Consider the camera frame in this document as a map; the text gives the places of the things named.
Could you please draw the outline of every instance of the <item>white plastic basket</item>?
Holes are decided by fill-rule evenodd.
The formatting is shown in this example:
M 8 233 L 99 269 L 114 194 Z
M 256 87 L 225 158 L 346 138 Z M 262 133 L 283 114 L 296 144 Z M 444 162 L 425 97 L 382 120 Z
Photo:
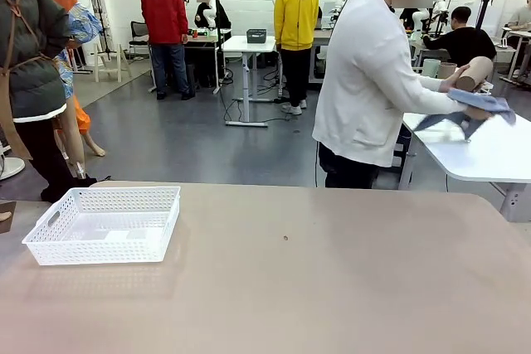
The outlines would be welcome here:
M 22 241 L 40 265 L 164 260 L 181 187 L 75 188 Z

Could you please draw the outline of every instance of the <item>white sweatshirt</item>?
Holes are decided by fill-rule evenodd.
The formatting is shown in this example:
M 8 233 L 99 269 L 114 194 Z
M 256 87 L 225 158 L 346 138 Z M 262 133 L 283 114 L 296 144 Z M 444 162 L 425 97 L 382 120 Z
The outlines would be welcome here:
M 440 86 L 413 72 L 406 32 L 384 0 L 348 0 L 330 39 L 314 139 L 341 157 L 390 167 L 404 113 L 466 109 Z

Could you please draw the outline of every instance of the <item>red hoodie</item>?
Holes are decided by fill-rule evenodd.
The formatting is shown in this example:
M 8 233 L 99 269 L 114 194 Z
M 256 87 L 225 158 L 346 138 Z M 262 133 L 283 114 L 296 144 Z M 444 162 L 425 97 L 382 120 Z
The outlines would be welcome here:
M 148 24 L 149 42 L 154 45 L 179 45 L 188 34 L 183 0 L 141 0 L 142 15 Z

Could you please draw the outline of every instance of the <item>white sneaker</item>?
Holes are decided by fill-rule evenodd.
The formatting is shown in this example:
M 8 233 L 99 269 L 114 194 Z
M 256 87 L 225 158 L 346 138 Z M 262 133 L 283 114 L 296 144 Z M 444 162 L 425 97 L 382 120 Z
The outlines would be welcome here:
M 302 109 L 299 107 L 292 107 L 291 105 L 282 105 L 282 108 L 280 109 L 285 114 L 292 114 L 292 115 L 302 115 Z

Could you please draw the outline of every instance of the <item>black hair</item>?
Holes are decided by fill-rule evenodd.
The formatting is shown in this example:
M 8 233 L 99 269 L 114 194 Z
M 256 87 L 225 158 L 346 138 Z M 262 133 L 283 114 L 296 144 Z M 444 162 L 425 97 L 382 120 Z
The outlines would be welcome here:
M 458 22 L 466 23 L 468 22 L 468 19 L 472 15 L 472 10 L 470 10 L 470 7 L 467 6 L 461 6 L 456 8 L 453 13 L 451 14 L 451 18 L 456 19 Z

